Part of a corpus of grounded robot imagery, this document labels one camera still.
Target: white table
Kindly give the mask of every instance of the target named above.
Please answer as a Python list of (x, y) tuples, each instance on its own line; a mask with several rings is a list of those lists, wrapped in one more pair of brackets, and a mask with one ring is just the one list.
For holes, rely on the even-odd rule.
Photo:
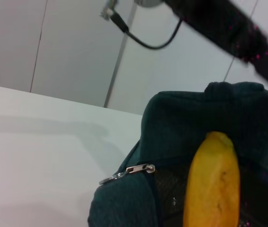
[(0, 87), (0, 227), (86, 227), (141, 116)]

